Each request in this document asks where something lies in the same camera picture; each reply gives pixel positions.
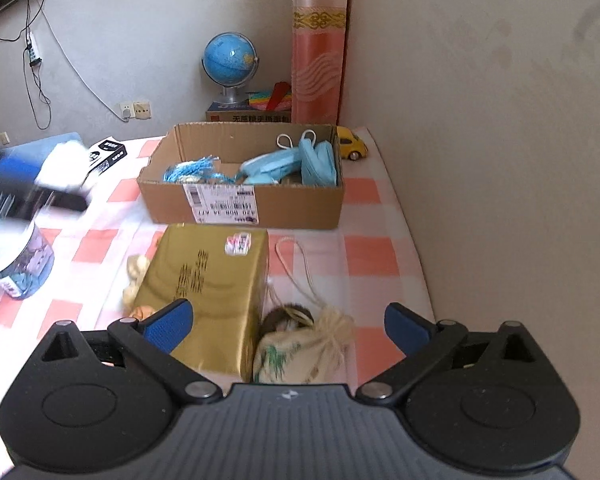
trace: power cord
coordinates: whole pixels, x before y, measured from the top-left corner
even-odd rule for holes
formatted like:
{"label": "power cord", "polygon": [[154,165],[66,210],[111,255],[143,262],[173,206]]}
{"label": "power cord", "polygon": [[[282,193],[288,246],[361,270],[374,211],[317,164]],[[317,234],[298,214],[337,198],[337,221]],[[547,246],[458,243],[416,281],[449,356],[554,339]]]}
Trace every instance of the power cord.
{"label": "power cord", "polygon": [[31,75],[33,77],[33,83],[36,85],[38,89],[38,99],[40,102],[44,103],[49,108],[49,120],[46,126],[40,126],[40,122],[38,122],[38,116],[36,114],[36,109],[33,105],[33,99],[31,99],[31,92],[29,91],[29,83],[27,82],[27,57],[30,46],[27,46],[24,51],[22,51],[22,73],[24,74],[24,85],[27,88],[27,97],[29,98],[29,105],[31,106],[31,111],[33,112],[33,119],[36,121],[36,126],[39,130],[46,130],[51,126],[51,99],[49,99],[45,93],[42,91],[42,82],[40,81],[40,68],[38,69],[38,73],[36,74],[34,68],[31,66]]}
{"label": "power cord", "polygon": [[31,73],[33,76],[33,81],[34,84],[36,85],[36,88],[38,88],[38,98],[40,99],[40,101],[42,103],[44,103],[48,108],[49,108],[49,122],[47,124],[47,126],[45,126],[44,128],[40,127],[40,124],[38,123],[38,117],[36,115],[36,111],[33,105],[33,100],[31,98],[30,92],[29,92],[29,83],[27,82],[27,70],[26,70],[26,53],[27,51],[30,49],[30,40],[29,40],[29,33],[30,33],[30,27],[33,24],[33,22],[35,21],[35,19],[38,17],[39,14],[42,14],[42,16],[44,17],[47,26],[49,27],[49,31],[51,32],[51,35],[54,37],[54,40],[56,40],[56,43],[58,44],[58,47],[60,47],[60,51],[62,52],[62,55],[64,56],[64,58],[66,59],[67,63],[69,64],[69,66],[72,68],[72,70],[74,70],[75,75],[78,76],[78,79],[80,79],[80,81],[82,82],[82,84],[87,88],[87,90],[89,92],[91,92],[91,94],[93,94],[93,96],[107,109],[109,110],[109,112],[111,112],[119,121],[122,121],[123,123],[128,123],[129,119],[125,119],[122,118],[121,116],[119,116],[117,114],[117,112],[111,108],[109,105],[106,104],[106,102],[104,102],[100,96],[98,94],[96,94],[96,92],[87,84],[87,82],[84,80],[84,78],[80,75],[80,73],[78,72],[78,69],[74,66],[74,64],[71,62],[71,60],[69,59],[69,57],[67,56],[66,52],[64,51],[64,48],[62,47],[62,44],[60,43],[60,40],[58,40],[58,37],[56,36],[56,33],[53,30],[53,27],[51,26],[51,22],[49,21],[49,18],[47,17],[47,15],[45,14],[45,10],[43,9],[43,5],[45,3],[45,0],[42,0],[42,2],[38,2],[38,12],[35,13],[35,15],[33,16],[32,20],[29,20],[30,18],[30,13],[31,13],[31,6],[30,6],[30,0],[27,0],[27,19],[25,21],[25,27],[20,31],[20,33],[18,34],[17,38],[1,38],[0,37],[0,41],[6,41],[8,43],[15,43],[16,41],[18,41],[21,37],[22,37],[22,33],[25,33],[25,40],[27,42],[27,47],[25,48],[23,54],[22,54],[22,62],[23,62],[23,72],[24,72],[24,83],[25,86],[27,87],[27,95],[29,97],[29,104],[31,105],[31,111],[33,112],[33,117],[36,121],[36,126],[40,129],[40,130],[46,130],[50,124],[51,124],[51,100],[45,95],[45,93],[42,90],[42,82],[40,81],[40,69],[38,69],[38,73],[36,73],[36,71],[34,70],[34,67],[31,67]]}
{"label": "power cord", "polygon": [[38,12],[35,13],[35,15],[33,16],[33,19],[32,19],[31,18],[31,0],[27,0],[27,17],[24,22],[24,27],[20,29],[20,33],[18,34],[18,37],[17,38],[1,38],[0,37],[0,41],[5,41],[7,43],[16,43],[17,41],[20,40],[20,38],[22,37],[22,33],[24,32],[25,42],[26,42],[27,46],[22,51],[22,74],[24,75],[24,86],[27,89],[27,97],[29,98],[29,105],[31,106],[31,111],[33,113],[33,119],[36,121],[36,126],[38,127],[39,130],[46,130],[49,128],[49,126],[51,126],[51,117],[52,117],[51,99],[49,99],[46,96],[46,94],[44,93],[44,91],[42,90],[42,81],[40,80],[40,66],[38,66],[38,72],[36,73],[34,67],[31,64],[29,64],[29,67],[31,68],[31,76],[33,78],[33,83],[36,86],[36,88],[38,89],[38,99],[40,100],[40,102],[44,103],[47,106],[47,108],[49,109],[49,120],[48,120],[46,126],[40,126],[40,122],[38,121],[38,115],[36,114],[36,108],[33,105],[33,99],[31,98],[31,92],[29,91],[29,82],[27,81],[27,57],[29,57],[27,55],[27,53],[29,52],[29,50],[31,50],[31,40],[30,40],[31,25],[36,20],[36,18],[40,14],[40,12],[42,12],[42,6],[44,5],[44,3],[45,3],[45,0],[42,0],[42,3],[40,3],[40,7],[38,8]]}
{"label": "power cord", "polygon": [[[18,34],[17,38],[14,38],[14,39],[11,39],[11,38],[0,38],[0,41],[6,41],[8,43],[15,43],[16,41],[19,41],[20,38],[22,37],[22,33],[26,32],[27,29],[33,24],[33,22],[36,21],[36,18],[40,14],[40,11],[42,10],[42,6],[44,4],[45,4],[45,0],[42,0],[42,3],[40,4],[40,8],[38,9],[38,12],[36,12],[36,15],[33,17],[33,20],[29,21],[29,18],[27,17],[27,21],[25,22],[25,27],[20,30],[20,33]],[[30,0],[27,0],[27,12],[30,12]]]}
{"label": "power cord", "polygon": [[120,117],[117,112],[111,108],[109,105],[106,104],[106,102],[104,102],[100,96],[98,94],[96,94],[96,92],[87,84],[87,82],[84,80],[84,78],[80,75],[80,72],[78,72],[78,69],[74,66],[74,64],[71,62],[71,60],[69,59],[69,57],[67,56],[66,52],[64,51],[64,48],[62,47],[62,44],[60,43],[60,40],[58,40],[58,37],[56,36],[56,33],[54,32],[53,27],[51,26],[51,22],[49,21],[49,18],[47,17],[47,15],[45,14],[45,9],[42,8],[42,6],[40,7],[40,9],[42,10],[42,17],[45,19],[46,24],[49,27],[49,31],[51,32],[51,35],[54,37],[54,40],[56,40],[56,43],[58,44],[58,47],[60,47],[60,51],[62,52],[62,55],[64,56],[64,58],[66,59],[66,62],[69,64],[69,66],[74,70],[75,75],[78,76],[78,79],[80,79],[80,81],[82,81],[82,84],[87,88],[87,90],[89,92],[91,92],[91,94],[93,94],[93,96],[100,101],[100,103],[107,109],[109,110],[109,112],[111,112],[112,114],[115,115],[115,117],[119,120],[122,121],[123,123],[128,123],[129,119],[125,119]]}
{"label": "power cord", "polygon": [[33,23],[33,21],[39,15],[40,11],[42,10],[42,5],[44,3],[45,3],[45,0],[42,0],[42,3],[40,4],[40,7],[38,8],[38,12],[33,17],[33,20],[30,20],[29,18],[31,16],[31,4],[30,4],[30,0],[27,0],[27,19],[25,20],[25,30],[24,30],[24,35],[25,35],[25,40],[26,40],[27,46],[25,47],[25,49],[22,53],[22,73],[24,74],[24,86],[27,88],[27,97],[29,98],[29,105],[31,106],[31,111],[33,113],[33,119],[36,121],[36,126],[38,127],[39,130],[46,130],[49,128],[49,126],[51,126],[51,117],[52,117],[51,99],[49,99],[45,95],[45,93],[42,91],[42,81],[40,80],[40,69],[41,69],[40,64],[38,63],[38,73],[36,73],[34,65],[29,63],[29,67],[31,69],[31,76],[33,78],[33,83],[36,85],[36,88],[38,88],[38,99],[40,100],[40,102],[45,104],[46,107],[49,109],[48,123],[46,124],[46,126],[42,127],[42,126],[40,126],[40,122],[38,121],[38,115],[36,114],[36,108],[33,105],[33,100],[31,99],[31,92],[29,91],[29,83],[27,82],[27,57],[29,57],[29,59],[31,58],[31,56],[28,56],[27,53],[30,52],[32,49],[31,38],[30,38],[31,23]]}

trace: cloth bag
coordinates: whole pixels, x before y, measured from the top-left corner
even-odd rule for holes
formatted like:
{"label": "cloth bag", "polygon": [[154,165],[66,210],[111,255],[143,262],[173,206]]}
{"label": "cloth bag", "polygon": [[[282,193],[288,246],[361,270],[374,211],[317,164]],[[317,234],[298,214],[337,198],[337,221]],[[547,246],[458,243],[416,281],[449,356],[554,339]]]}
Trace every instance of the cloth bag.
{"label": "cloth bag", "polygon": [[[280,254],[280,244],[285,242],[293,242],[302,253],[309,291],[298,285]],[[256,349],[253,380],[255,383],[265,384],[330,382],[344,361],[346,347],[353,341],[353,318],[327,304],[316,293],[304,249],[295,239],[281,238],[276,243],[276,254],[293,284],[318,308],[319,313],[317,320],[313,322],[301,312],[285,308],[289,316],[297,318],[306,328],[265,335]],[[269,295],[274,306],[282,306],[271,284]]]}

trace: plastic jar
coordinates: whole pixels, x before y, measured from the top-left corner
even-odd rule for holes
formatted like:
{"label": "plastic jar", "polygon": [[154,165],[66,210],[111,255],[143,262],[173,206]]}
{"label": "plastic jar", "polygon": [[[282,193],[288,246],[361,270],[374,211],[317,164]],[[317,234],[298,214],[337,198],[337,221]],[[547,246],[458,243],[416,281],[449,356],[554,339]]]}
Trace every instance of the plastic jar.
{"label": "plastic jar", "polygon": [[54,251],[35,223],[0,220],[0,286],[15,300],[24,300],[45,283]]}

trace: gray wall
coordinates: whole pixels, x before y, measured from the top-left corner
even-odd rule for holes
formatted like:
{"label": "gray wall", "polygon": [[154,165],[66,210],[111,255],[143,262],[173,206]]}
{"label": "gray wall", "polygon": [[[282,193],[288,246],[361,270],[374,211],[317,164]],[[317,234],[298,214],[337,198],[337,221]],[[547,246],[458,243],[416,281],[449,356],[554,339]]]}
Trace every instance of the gray wall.
{"label": "gray wall", "polygon": [[[153,118],[125,124],[113,117],[72,72],[39,17],[32,30],[53,120],[45,132],[34,124],[24,40],[0,42],[0,132],[12,144],[72,131],[85,142],[156,136],[177,122],[203,120],[218,88],[201,73],[200,57],[206,42],[226,30],[243,32],[256,46],[261,62],[251,89],[290,80],[291,0],[46,0],[45,11],[68,57],[107,104],[117,109],[120,101],[149,99]],[[25,12],[19,2],[0,15],[0,35],[17,36]],[[46,108],[37,97],[34,103],[45,124]]]}
{"label": "gray wall", "polygon": [[343,122],[376,138],[437,318],[521,319],[600,479],[600,0],[352,0]]}

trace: gold gift box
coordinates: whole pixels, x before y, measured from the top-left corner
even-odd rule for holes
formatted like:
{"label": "gold gift box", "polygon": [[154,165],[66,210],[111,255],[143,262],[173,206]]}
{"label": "gold gift box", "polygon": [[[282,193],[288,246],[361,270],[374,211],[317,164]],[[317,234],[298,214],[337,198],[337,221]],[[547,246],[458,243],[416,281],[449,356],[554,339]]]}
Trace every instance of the gold gift box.
{"label": "gold gift box", "polygon": [[193,329],[171,355],[227,390],[233,382],[251,379],[268,265],[264,229],[171,225],[134,306],[159,310],[187,298]]}

